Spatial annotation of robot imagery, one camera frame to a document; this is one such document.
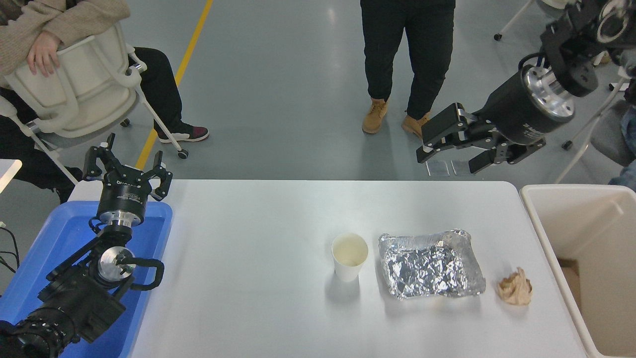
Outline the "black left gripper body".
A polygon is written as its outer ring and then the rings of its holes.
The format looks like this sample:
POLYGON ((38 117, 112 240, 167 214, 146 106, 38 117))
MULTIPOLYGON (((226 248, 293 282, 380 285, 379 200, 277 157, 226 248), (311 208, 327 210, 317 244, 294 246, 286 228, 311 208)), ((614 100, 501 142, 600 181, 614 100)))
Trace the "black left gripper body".
POLYGON ((148 181, 137 181, 132 175, 122 178, 116 172, 107 173, 98 204, 97 215, 124 211, 144 216, 152 186, 148 181))

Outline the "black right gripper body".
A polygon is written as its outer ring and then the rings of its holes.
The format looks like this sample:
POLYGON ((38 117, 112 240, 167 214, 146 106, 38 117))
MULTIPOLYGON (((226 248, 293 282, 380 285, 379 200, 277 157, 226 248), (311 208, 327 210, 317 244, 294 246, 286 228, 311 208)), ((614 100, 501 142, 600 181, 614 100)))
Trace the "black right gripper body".
POLYGON ((531 70, 519 70, 488 96, 477 117, 490 121, 509 141, 531 145, 559 128, 559 118, 550 115, 532 97, 527 84, 531 70))

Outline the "person's hand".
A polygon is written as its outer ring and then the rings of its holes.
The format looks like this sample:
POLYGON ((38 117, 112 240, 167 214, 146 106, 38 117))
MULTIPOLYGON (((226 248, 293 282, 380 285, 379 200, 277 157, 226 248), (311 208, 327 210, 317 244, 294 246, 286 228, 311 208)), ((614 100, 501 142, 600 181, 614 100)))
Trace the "person's hand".
POLYGON ((41 73, 44 77, 49 77, 55 73, 60 66, 57 54, 60 43, 61 39, 47 30, 37 36, 26 58, 33 75, 41 73))

